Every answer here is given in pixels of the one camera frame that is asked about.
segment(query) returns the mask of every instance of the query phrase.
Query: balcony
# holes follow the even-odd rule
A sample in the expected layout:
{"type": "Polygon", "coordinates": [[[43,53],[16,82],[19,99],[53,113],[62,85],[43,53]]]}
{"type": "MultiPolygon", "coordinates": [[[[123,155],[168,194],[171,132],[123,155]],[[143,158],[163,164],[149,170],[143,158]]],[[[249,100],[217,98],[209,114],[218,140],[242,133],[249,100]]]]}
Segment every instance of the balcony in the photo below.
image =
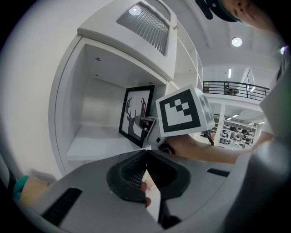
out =
{"type": "Polygon", "coordinates": [[[265,96],[269,93],[270,89],[257,86],[252,84],[246,84],[241,82],[225,82],[225,81],[204,81],[203,82],[203,93],[205,94],[216,94],[235,96],[256,101],[262,101],[265,96]]]}

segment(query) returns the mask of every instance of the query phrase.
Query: hat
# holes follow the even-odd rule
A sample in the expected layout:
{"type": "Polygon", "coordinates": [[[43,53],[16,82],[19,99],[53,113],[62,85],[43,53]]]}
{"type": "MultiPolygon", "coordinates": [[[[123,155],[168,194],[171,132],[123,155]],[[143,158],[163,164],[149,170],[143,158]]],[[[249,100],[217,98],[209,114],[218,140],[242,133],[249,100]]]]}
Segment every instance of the hat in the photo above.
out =
{"type": "Polygon", "coordinates": [[[234,17],[221,3],[221,0],[196,0],[197,5],[200,7],[205,17],[209,20],[213,19],[213,14],[216,14],[219,18],[227,22],[240,21],[234,17]]]}

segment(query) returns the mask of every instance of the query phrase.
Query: recessed light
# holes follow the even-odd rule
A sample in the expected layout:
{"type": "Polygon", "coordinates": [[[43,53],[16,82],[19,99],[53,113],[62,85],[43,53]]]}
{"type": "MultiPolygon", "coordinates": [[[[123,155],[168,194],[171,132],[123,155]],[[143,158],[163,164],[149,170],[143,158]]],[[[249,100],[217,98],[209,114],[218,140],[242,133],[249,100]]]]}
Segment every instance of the recessed light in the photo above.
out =
{"type": "Polygon", "coordinates": [[[234,47],[239,47],[239,46],[241,46],[241,45],[242,45],[242,40],[241,40],[241,38],[239,38],[239,37],[235,37],[235,38],[233,38],[233,39],[232,39],[232,45],[233,45],[234,47]]]}
{"type": "Polygon", "coordinates": [[[280,53],[283,55],[285,53],[285,50],[286,50],[287,46],[283,46],[281,49],[280,49],[280,53]]]}
{"type": "Polygon", "coordinates": [[[140,15],[140,13],[141,13],[141,9],[140,9],[139,6],[135,5],[135,6],[133,6],[133,7],[129,10],[129,13],[130,13],[131,15],[140,15]]]}
{"type": "Polygon", "coordinates": [[[228,77],[231,77],[231,69],[228,70],[228,77]]]}

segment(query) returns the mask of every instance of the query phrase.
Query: black slot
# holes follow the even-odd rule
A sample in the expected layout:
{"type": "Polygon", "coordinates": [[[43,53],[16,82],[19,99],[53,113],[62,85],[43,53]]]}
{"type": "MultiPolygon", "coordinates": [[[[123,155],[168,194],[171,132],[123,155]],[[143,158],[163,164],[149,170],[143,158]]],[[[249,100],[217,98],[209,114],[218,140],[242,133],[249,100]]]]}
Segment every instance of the black slot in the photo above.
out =
{"type": "Polygon", "coordinates": [[[62,196],[42,215],[51,224],[58,226],[72,208],[82,191],[77,188],[68,188],[62,196]]]}
{"type": "Polygon", "coordinates": [[[222,176],[222,177],[228,177],[228,175],[230,173],[230,172],[226,172],[226,171],[223,171],[223,170],[218,170],[218,169],[215,169],[215,168],[210,168],[207,172],[212,173],[212,174],[216,174],[216,175],[222,176]]]}

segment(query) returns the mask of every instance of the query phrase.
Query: person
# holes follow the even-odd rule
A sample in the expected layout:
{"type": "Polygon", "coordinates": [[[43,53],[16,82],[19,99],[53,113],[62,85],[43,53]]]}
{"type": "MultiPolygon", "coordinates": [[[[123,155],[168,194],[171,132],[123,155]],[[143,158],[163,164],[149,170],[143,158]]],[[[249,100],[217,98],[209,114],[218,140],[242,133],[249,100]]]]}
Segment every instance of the person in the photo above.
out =
{"type": "MultiPolygon", "coordinates": [[[[201,5],[205,4],[204,0],[196,0],[196,2],[200,7],[201,5]]],[[[270,10],[271,5],[269,5],[269,3],[266,1],[261,4],[259,1],[254,3],[254,1],[251,0],[206,0],[206,3],[213,13],[225,21],[243,23],[245,25],[276,34],[278,33],[278,29],[282,29],[281,25],[278,24],[278,21],[275,20],[275,24],[274,21],[271,20],[271,17],[267,15],[266,11],[263,10],[263,7],[265,7],[264,9],[269,10],[271,14],[273,12],[270,10]]],[[[211,17],[209,17],[209,12],[207,14],[207,11],[205,10],[205,7],[201,7],[201,9],[206,17],[211,19],[211,17]]],[[[284,35],[285,41],[290,41],[288,35],[284,35]]],[[[276,80],[280,78],[280,76],[287,68],[289,57],[290,51],[288,49],[286,50],[283,57],[283,61],[278,71],[276,80]]],[[[264,142],[270,141],[272,139],[272,129],[268,120],[265,120],[260,137],[258,138],[255,145],[248,150],[227,150],[221,147],[198,142],[189,135],[169,137],[167,138],[167,143],[174,149],[175,155],[181,157],[209,162],[234,164],[239,155],[252,152],[264,142]]]]}

